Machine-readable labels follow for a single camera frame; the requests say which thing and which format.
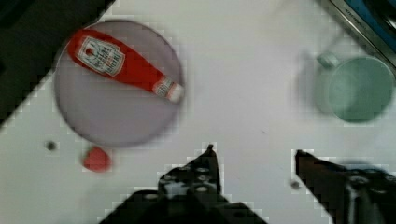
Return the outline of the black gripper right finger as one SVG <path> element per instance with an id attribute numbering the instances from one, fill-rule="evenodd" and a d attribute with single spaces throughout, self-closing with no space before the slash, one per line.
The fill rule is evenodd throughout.
<path id="1" fill-rule="evenodd" d="M 336 164 L 298 150 L 295 173 L 333 224 L 396 224 L 395 176 L 368 164 Z"/>

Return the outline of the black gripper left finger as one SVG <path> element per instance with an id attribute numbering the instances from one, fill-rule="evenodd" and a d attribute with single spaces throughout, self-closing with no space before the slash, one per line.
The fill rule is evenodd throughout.
<path id="1" fill-rule="evenodd" d="M 99 224 L 267 224 L 221 194 L 217 153 L 205 152 L 163 175 L 156 190 L 139 190 Z"/>

